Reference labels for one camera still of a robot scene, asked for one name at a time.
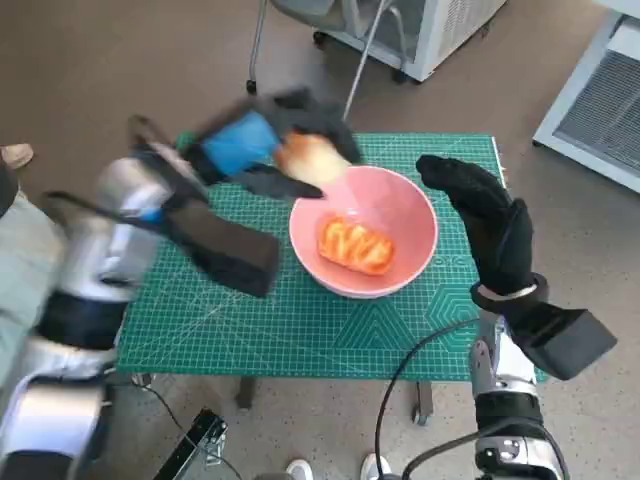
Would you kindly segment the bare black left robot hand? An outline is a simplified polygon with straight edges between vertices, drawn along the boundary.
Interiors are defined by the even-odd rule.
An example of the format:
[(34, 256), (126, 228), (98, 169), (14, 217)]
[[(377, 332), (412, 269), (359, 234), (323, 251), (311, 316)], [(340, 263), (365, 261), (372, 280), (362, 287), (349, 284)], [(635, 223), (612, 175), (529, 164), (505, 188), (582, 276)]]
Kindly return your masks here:
[(234, 102), (192, 134), (180, 152), (207, 185), (229, 181), (271, 198), (320, 199), (318, 186), (268, 162), (293, 134), (326, 140), (348, 165), (362, 162), (341, 113), (306, 87)]

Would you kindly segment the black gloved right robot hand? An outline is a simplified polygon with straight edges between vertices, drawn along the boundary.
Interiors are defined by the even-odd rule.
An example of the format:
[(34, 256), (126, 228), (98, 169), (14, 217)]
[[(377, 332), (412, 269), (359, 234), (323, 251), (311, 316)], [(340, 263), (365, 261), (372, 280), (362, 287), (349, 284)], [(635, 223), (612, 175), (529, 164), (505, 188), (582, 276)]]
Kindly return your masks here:
[(511, 198), (488, 171), (458, 159), (423, 155), (416, 169), (461, 217), (481, 285), (500, 296), (534, 285), (533, 225), (524, 200)]

